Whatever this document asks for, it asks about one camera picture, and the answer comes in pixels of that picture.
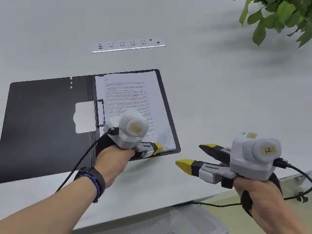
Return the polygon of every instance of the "left hand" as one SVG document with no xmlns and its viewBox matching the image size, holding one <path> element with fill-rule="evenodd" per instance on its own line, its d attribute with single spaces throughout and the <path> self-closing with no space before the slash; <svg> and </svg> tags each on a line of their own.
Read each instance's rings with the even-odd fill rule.
<svg viewBox="0 0 312 234">
<path fill-rule="evenodd" d="M 133 149 L 122 150 L 115 145 L 102 150 L 98 154 L 94 167 L 102 174 L 106 188 L 109 188 L 116 177 L 123 172 L 134 154 Z"/>
</svg>

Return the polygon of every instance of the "power outlet strip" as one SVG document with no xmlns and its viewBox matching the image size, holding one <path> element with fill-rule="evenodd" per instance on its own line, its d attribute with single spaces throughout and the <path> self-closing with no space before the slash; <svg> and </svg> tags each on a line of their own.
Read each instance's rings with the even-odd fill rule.
<svg viewBox="0 0 312 234">
<path fill-rule="evenodd" d="M 124 50 L 148 49 L 166 46 L 162 40 L 155 38 L 118 40 L 111 42 L 98 43 L 91 51 L 92 54 L 103 52 L 114 52 Z"/>
</svg>

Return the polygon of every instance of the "desk surface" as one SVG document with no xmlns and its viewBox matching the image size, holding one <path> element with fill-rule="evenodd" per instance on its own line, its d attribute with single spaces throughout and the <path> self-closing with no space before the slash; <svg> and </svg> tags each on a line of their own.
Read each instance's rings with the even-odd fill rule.
<svg viewBox="0 0 312 234">
<path fill-rule="evenodd" d="M 311 170 L 306 148 L 312 133 L 312 42 L 296 50 L 295 38 L 268 32 L 257 47 L 251 40 L 254 27 L 238 24 L 243 5 L 232 0 L 11 0 L 0 8 L 1 123 L 14 81 L 161 72 L 181 153 L 130 162 L 76 228 L 224 191 L 184 174 L 175 160 L 213 162 L 198 145 L 230 146 L 242 131 L 280 139 L 283 157 Z M 146 37 L 162 38 L 168 46 L 90 54 L 99 41 Z M 66 175 L 0 184 L 0 218 L 51 195 Z"/>
</svg>

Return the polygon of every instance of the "connector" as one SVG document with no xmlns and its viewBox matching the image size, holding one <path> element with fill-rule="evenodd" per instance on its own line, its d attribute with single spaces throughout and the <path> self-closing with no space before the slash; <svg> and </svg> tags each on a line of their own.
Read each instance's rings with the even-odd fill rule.
<svg viewBox="0 0 312 234">
<path fill-rule="evenodd" d="M 273 166 L 286 169 L 288 167 L 288 161 L 279 157 L 273 161 Z"/>
<path fill-rule="evenodd" d="M 107 130 L 107 134 L 115 136 L 118 135 L 119 133 L 119 128 L 118 127 L 113 127 Z"/>
</svg>

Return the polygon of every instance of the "black watch strap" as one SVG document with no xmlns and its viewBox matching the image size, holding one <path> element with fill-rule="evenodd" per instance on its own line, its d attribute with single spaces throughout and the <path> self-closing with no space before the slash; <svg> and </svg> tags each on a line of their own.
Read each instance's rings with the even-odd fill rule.
<svg viewBox="0 0 312 234">
<path fill-rule="evenodd" d="M 104 180 L 102 174 L 100 172 L 98 172 L 98 170 L 95 169 L 94 167 L 89 167 L 89 168 L 83 167 L 78 171 L 74 180 L 78 179 L 83 174 L 89 174 L 90 176 L 95 177 L 95 179 L 97 180 L 97 184 L 99 186 L 99 190 L 100 190 L 99 191 L 99 197 L 100 197 L 106 188 L 106 183 L 105 183 L 105 180 Z"/>
</svg>

